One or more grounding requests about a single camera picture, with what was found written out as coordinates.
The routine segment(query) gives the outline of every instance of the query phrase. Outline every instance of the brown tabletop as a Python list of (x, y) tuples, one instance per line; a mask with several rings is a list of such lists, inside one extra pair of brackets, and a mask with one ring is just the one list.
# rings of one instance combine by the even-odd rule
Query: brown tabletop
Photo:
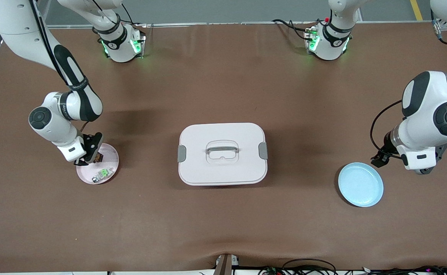
[[(55, 30), (104, 102), (84, 132), (117, 148), (109, 183), (82, 183), (29, 112), (58, 75), (0, 49), (0, 272), (205, 269), (314, 257), (340, 269), (447, 265), (447, 152), (428, 176), (391, 160), (381, 201), (347, 204), (337, 174), (369, 163), (372, 119), (424, 70), (447, 71), (430, 23), (359, 24), (346, 54), (321, 61), (271, 25), (154, 28), (144, 59), (117, 64), (89, 29)], [(400, 123), (378, 121), (378, 142)], [(254, 122), (269, 172), (253, 186), (195, 188), (178, 176), (178, 137), (200, 123)]]

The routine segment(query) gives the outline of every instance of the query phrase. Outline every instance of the light blue plate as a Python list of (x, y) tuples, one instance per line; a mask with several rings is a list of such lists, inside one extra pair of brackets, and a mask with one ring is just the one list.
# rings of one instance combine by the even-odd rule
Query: light blue plate
[(348, 202), (359, 207), (370, 207), (383, 195), (383, 181), (368, 164), (353, 162), (339, 173), (339, 190)]

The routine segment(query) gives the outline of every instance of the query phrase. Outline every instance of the white storage box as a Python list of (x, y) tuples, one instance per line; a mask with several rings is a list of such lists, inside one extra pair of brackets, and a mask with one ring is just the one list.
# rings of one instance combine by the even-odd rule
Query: white storage box
[(264, 131), (254, 123), (191, 125), (181, 133), (178, 163), (191, 186), (258, 183), (267, 173)]

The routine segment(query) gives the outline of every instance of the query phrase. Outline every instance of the gray handle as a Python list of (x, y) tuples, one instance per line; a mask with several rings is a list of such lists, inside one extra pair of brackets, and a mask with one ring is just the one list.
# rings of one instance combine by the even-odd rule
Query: gray handle
[(206, 153), (209, 154), (210, 152), (215, 152), (215, 151), (239, 151), (239, 148), (234, 147), (234, 146), (220, 146), (220, 147), (210, 147), (208, 149), (206, 149)]

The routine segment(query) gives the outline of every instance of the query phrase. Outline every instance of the yellow tape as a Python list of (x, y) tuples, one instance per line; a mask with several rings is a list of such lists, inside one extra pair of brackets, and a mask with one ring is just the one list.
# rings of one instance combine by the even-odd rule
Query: yellow tape
[(412, 10), (414, 10), (415, 19), (417, 21), (422, 21), (421, 10), (419, 10), (419, 5), (417, 4), (417, 0), (410, 0), (410, 5), (412, 5)]

